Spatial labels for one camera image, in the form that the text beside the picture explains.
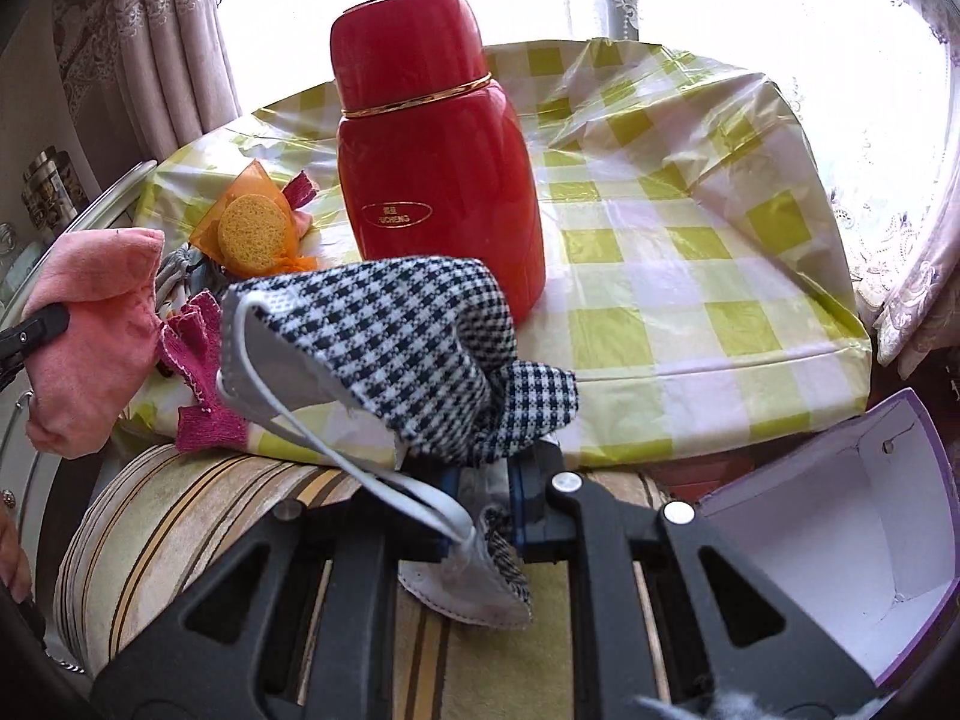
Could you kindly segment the person's left hand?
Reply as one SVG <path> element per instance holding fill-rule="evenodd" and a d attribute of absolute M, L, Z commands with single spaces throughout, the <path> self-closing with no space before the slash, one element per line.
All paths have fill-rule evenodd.
<path fill-rule="evenodd" d="M 14 603 L 23 603 L 31 593 L 28 556 L 21 548 L 16 525 L 5 511 L 0 511 L 0 580 Z"/>

